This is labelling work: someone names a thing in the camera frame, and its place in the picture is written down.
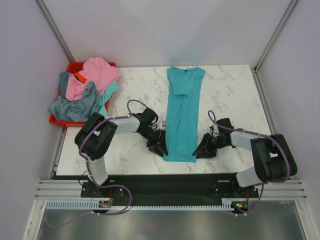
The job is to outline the pink t shirt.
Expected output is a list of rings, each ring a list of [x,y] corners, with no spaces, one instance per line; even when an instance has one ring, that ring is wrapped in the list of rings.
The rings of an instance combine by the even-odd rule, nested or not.
[[[118,81],[122,77],[116,67],[111,66],[101,57],[90,57],[83,64],[82,70],[78,72],[78,75],[81,76],[82,81],[77,78],[75,73],[70,73],[68,76],[65,98],[69,102],[80,100],[90,82],[93,82],[95,88],[103,95],[111,83]]]

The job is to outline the left corner frame post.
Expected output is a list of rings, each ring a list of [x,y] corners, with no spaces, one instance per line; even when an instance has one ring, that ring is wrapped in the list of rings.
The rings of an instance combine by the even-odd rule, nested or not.
[[[41,14],[43,15],[46,23],[48,24],[51,32],[53,33],[55,39],[57,40],[59,46],[61,47],[64,55],[66,56],[66,58],[68,59],[68,61],[74,62],[75,59],[66,43],[66,41],[63,38],[63,35],[61,34],[57,24],[55,23],[54,18],[52,17],[47,5],[45,4],[44,0],[35,0],[34,1],[35,4],[37,5],[37,7],[39,8]]]

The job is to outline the right corner frame post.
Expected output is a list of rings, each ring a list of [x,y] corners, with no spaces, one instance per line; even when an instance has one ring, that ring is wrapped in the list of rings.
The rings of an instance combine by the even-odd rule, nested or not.
[[[290,0],[289,4],[287,5],[285,11],[283,12],[280,20],[278,21],[274,31],[272,32],[264,50],[262,51],[257,63],[252,68],[252,71],[255,75],[258,74],[258,71],[262,67],[265,59],[267,58],[270,50],[272,49],[273,45],[275,44],[276,40],[280,36],[283,28],[285,27],[286,23],[288,22],[291,14],[294,12],[295,8],[297,7],[299,0]]]

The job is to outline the corner frame post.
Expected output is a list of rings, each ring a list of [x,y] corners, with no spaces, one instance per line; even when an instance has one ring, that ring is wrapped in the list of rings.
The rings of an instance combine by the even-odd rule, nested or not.
[[[287,5],[285,11],[283,12],[280,20],[278,21],[274,31],[272,32],[264,50],[262,51],[257,63],[252,68],[252,71],[255,75],[258,74],[258,71],[262,67],[265,59],[267,58],[270,50],[272,49],[273,45],[275,44],[276,40],[280,36],[283,28],[285,27],[286,23],[288,22],[291,14],[294,12],[295,8],[297,7],[299,0],[290,0],[289,4]]]
[[[54,18],[52,17],[47,5],[45,4],[44,0],[35,0],[34,1],[35,4],[37,5],[37,7],[39,8],[41,14],[43,15],[46,23],[48,24],[51,32],[53,33],[55,39],[57,40],[59,46],[61,47],[64,55],[66,56],[66,58],[68,59],[68,61],[74,62],[75,59],[66,43],[66,41],[63,38],[63,35],[61,34],[57,24],[55,23]]]

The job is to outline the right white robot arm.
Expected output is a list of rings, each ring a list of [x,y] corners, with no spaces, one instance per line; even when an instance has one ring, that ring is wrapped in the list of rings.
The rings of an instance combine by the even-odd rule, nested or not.
[[[253,167],[235,175],[236,180],[229,184],[233,196],[242,196],[249,186],[285,182],[297,174],[297,164],[282,134],[264,135],[235,129],[229,118],[214,123],[218,126],[218,134],[206,133],[192,155],[198,159],[210,159],[217,156],[219,149],[229,146],[250,151]]]

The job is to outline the red plastic bin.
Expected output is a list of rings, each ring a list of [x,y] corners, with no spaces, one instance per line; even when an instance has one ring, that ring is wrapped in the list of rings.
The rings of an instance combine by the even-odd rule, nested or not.
[[[72,74],[75,74],[76,77],[82,82],[81,80],[81,76],[78,75],[78,72],[81,71],[83,69],[83,64],[85,62],[72,62],[69,64],[67,70],[65,72],[69,72],[69,73],[72,73]],[[111,66],[113,67],[116,67],[116,64],[114,62],[108,62]],[[58,93],[58,96],[60,96],[61,93],[60,93],[60,84],[59,84],[59,93]],[[85,124],[86,121],[80,121],[80,122],[74,122],[74,121],[60,121],[60,120],[56,120],[56,118],[50,113],[50,117],[49,117],[49,122],[51,124],[55,124],[55,125],[58,125],[60,127],[64,127],[64,128],[67,128],[67,127],[81,127]]]

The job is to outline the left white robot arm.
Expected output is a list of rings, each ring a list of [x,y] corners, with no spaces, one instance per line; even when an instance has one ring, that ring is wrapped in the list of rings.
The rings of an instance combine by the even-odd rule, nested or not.
[[[92,191],[99,197],[106,196],[110,185],[104,155],[115,135],[138,133],[147,140],[148,150],[161,157],[168,155],[166,131],[153,129],[158,115],[146,107],[142,113],[129,113],[127,116],[104,117],[95,112],[75,136],[74,142],[79,155],[85,160],[89,179],[93,182]]]

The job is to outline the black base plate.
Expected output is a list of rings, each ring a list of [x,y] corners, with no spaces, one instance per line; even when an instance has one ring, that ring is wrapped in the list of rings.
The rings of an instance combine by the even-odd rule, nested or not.
[[[222,199],[254,199],[254,186],[240,187],[235,173],[138,174],[110,175],[103,188],[96,187],[87,176],[77,176],[81,197],[151,203],[217,203]]]

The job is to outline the aluminium extrusion rail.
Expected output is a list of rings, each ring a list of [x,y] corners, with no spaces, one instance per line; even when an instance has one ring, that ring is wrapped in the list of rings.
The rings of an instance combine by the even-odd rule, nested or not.
[[[42,200],[79,200],[82,187],[76,180],[41,180],[35,193],[36,199]],[[304,186],[299,180],[264,185],[263,201],[306,201]]]

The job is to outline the light mint t shirt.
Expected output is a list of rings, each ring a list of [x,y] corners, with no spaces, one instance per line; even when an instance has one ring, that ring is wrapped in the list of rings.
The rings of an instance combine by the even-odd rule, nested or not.
[[[99,102],[99,113],[103,116],[108,115],[108,107],[109,107],[109,100],[112,97],[113,93],[115,93],[120,88],[120,85],[117,81],[112,82],[102,94],[101,100]]]

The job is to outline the teal t shirt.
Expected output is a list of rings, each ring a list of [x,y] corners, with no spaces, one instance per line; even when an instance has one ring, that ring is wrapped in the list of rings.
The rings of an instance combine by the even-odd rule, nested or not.
[[[168,103],[165,141],[166,162],[197,161],[193,152],[198,147],[198,120],[202,81],[205,70],[200,67],[167,69]]]

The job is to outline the grey t shirt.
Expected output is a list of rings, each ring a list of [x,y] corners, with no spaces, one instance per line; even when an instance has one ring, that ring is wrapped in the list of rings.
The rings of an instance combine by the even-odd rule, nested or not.
[[[94,82],[89,82],[79,100],[67,100],[67,86],[70,72],[62,72],[59,75],[60,95],[48,108],[50,113],[58,121],[85,122],[89,117],[100,110],[102,95],[97,90]]]

